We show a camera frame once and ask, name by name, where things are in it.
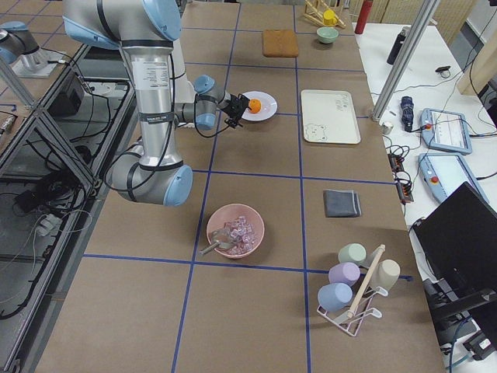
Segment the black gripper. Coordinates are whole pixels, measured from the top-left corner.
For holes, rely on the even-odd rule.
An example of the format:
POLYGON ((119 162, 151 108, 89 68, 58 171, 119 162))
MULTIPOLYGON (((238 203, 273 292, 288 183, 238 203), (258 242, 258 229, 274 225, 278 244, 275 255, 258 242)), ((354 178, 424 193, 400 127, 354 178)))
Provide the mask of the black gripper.
POLYGON ((227 115, 224 122, 229 127, 237 127, 244 112, 249 108, 249 98, 243 94, 234 96, 228 95, 226 105, 221 108, 221 111, 227 115))

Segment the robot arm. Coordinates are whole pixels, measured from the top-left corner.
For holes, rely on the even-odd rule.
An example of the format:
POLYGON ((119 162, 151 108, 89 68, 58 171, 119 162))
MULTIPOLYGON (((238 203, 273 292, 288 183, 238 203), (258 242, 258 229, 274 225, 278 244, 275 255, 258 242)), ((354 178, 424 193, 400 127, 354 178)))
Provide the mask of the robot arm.
POLYGON ((250 99, 243 94, 237 96, 223 89, 209 75, 201 75, 193 83, 196 93, 192 103, 176 103, 174 113, 180 123, 193 123, 196 128, 208 131, 214 128, 217 111, 226 114, 224 122, 237 127, 250 99))
POLYGON ((117 50, 134 87, 140 141, 120 155, 105 178, 121 197, 179 206, 189 196, 193 171, 176 150, 169 74, 181 18, 174 1, 66 1, 66 33, 93 47, 117 50))

